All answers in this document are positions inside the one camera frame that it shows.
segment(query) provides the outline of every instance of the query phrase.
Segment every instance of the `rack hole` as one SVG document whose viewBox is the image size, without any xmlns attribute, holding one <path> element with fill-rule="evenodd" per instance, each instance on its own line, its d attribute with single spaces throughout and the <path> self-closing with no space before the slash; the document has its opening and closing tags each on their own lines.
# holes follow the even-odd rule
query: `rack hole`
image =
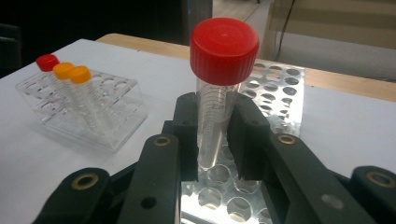
<svg viewBox="0 0 396 224">
<path fill-rule="evenodd" d="M 267 80 L 269 80 L 269 81 L 278 82 L 278 81 L 280 80 L 280 75 L 271 73 L 271 74 L 268 74 L 268 75 L 266 76 L 266 78 L 267 78 Z"/>
<path fill-rule="evenodd" d="M 114 79 L 111 77 L 105 78 L 105 80 L 103 80 L 102 82 L 104 85 L 110 85 L 114 83 Z"/>
<path fill-rule="evenodd" d="M 223 165 L 215 165 L 207 171 L 207 177 L 217 184 L 224 184 L 230 179 L 230 171 Z"/>
<path fill-rule="evenodd" d="M 277 91 L 278 86 L 276 84 L 274 84 L 274 83 L 266 83 L 264 85 L 264 89 L 266 91 Z"/>
<path fill-rule="evenodd" d="M 243 94 L 245 94 L 247 97 L 250 97 L 251 99 L 256 97 L 256 92 L 254 91 L 242 91 Z"/>
<path fill-rule="evenodd" d="M 265 68 L 265 65 L 262 63 L 255 63 L 254 66 L 256 67 L 261 67 L 261 68 Z"/>
<path fill-rule="evenodd" d="M 270 101 L 274 101 L 276 99 L 275 96 L 270 93 L 262 94 L 262 98 L 263 98 L 262 100 L 270 100 Z"/>
<path fill-rule="evenodd" d="M 280 73 L 282 71 L 282 68 L 279 66 L 271 66 L 270 67 L 270 72 L 272 73 Z"/>
<path fill-rule="evenodd" d="M 299 80 L 297 80 L 294 77 L 287 77 L 287 78 L 285 78 L 285 82 L 288 83 L 289 85 L 294 86 L 294 85 L 297 85 L 299 83 Z"/>
<path fill-rule="evenodd" d="M 267 208 L 264 208 L 259 213 L 259 223 L 260 224 L 272 224 L 271 215 Z"/>
<path fill-rule="evenodd" d="M 286 70 L 286 72 L 291 75 L 291 76 L 298 76 L 300 75 L 300 71 L 294 68 L 290 68 L 288 70 Z"/>
<path fill-rule="evenodd" d="M 272 108 L 268 105 L 260 105 L 260 108 L 268 112 L 272 110 Z"/>
<path fill-rule="evenodd" d="M 297 90 L 292 87 L 285 87 L 283 88 L 283 92 L 285 92 L 287 95 L 293 96 L 297 93 Z"/>
<path fill-rule="evenodd" d="M 237 222 L 246 222 L 251 217 L 250 204 L 243 198 L 231 199 L 227 204 L 227 212 Z"/>
<path fill-rule="evenodd" d="M 290 107 L 290 104 L 291 104 L 291 102 L 293 102 L 293 100 L 290 98 L 283 98 L 282 102 L 285 103 L 284 104 L 285 107 Z"/>
<path fill-rule="evenodd" d="M 123 89 L 126 87 L 126 82 L 121 81 L 116 84 L 116 89 Z"/>
<path fill-rule="evenodd" d="M 202 189 L 198 194 L 198 203 L 201 206 L 216 210 L 221 205 L 221 194 L 217 189 Z"/>
<path fill-rule="evenodd" d="M 245 82 L 245 84 L 249 88 L 258 88 L 260 86 L 260 83 L 257 80 L 255 80 L 255 79 L 248 80 L 247 82 Z"/>
<path fill-rule="evenodd" d="M 102 79 L 102 77 L 100 75 L 95 75 L 95 76 L 92 76 L 92 78 L 91 78 L 92 82 L 96 82 L 96 81 L 99 81 L 101 79 Z"/>
<path fill-rule="evenodd" d="M 259 183 L 257 181 L 242 180 L 238 178 L 235 179 L 233 185 L 239 192 L 244 194 L 252 194 L 259 188 Z"/>
<path fill-rule="evenodd" d="M 37 88 L 37 87 L 38 87 L 37 83 L 32 83 L 32 84 L 30 84 L 29 86 L 27 86 L 26 88 L 29 89 L 29 90 L 31 90 L 31 89 L 35 89 L 35 88 Z"/>
</svg>

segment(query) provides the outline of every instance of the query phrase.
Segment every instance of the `wall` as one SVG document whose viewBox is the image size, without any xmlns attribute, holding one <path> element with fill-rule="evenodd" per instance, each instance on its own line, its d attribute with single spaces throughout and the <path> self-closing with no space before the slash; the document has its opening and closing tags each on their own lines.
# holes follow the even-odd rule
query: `wall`
<svg viewBox="0 0 396 224">
<path fill-rule="evenodd" d="M 291 0 L 273 0 L 264 58 L 274 60 Z M 296 0 L 279 62 L 396 79 L 396 1 Z"/>
<path fill-rule="evenodd" d="M 176 44 L 184 43 L 182 1 L 77 1 L 48 4 L 10 1 L 0 23 L 21 28 L 23 66 L 81 38 L 96 40 L 119 33 Z"/>
</svg>

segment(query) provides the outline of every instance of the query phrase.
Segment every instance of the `red screw cap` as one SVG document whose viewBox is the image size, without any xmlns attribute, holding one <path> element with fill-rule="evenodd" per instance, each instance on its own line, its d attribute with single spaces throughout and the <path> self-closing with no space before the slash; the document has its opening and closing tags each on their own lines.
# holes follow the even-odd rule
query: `red screw cap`
<svg viewBox="0 0 396 224">
<path fill-rule="evenodd" d="M 204 82 L 231 86 L 253 69 L 259 38 L 247 23 L 213 18 L 198 23 L 191 34 L 192 72 Z"/>
<path fill-rule="evenodd" d="M 43 72 L 50 72 L 59 63 L 58 58 L 53 54 L 44 54 L 35 60 L 35 63 Z"/>
</svg>

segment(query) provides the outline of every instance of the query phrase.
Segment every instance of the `centrifuge tube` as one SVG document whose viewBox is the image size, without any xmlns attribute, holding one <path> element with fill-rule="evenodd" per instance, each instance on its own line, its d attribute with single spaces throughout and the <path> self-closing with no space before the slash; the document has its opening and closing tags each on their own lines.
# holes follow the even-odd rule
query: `centrifuge tube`
<svg viewBox="0 0 396 224">
<path fill-rule="evenodd" d="M 64 107 L 78 111 L 76 104 L 73 103 L 72 83 L 68 73 L 74 68 L 72 63 L 58 63 L 53 67 L 53 74 L 55 75 L 55 89 L 61 94 L 64 99 Z"/>
<path fill-rule="evenodd" d="M 40 70 L 47 75 L 47 78 L 49 79 L 50 83 L 55 87 L 57 78 L 52 73 L 52 69 L 55 65 L 60 63 L 58 58 L 53 54 L 44 54 L 38 57 L 35 60 L 35 63 L 40 68 Z"/>
<path fill-rule="evenodd" d="M 240 83 L 250 75 L 259 38 L 248 24 L 230 18 L 198 23 L 191 34 L 191 70 L 197 78 L 198 164 L 216 164 Z"/>
<path fill-rule="evenodd" d="M 111 128 L 111 120 L 103 110 L 100 96 L 92 85 L 92 75 L 88 67 L 76 66 L 68 75 L 73 83 L 73 101 L 89 128 L 97 133 Z"/>
</svg>

